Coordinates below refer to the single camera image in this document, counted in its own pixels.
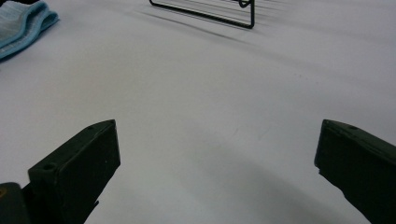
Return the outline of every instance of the white table surface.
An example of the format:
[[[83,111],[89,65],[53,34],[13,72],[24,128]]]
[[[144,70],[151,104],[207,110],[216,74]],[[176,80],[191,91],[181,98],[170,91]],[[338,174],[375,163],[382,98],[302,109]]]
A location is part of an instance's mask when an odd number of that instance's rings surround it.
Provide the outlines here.
[[[0,63],[0,182],[115,119],[93,223],[368,223],[314,165],[323,119],[396,145],[396,2],[262,2],[253,30],[145,0],[49,0]]]

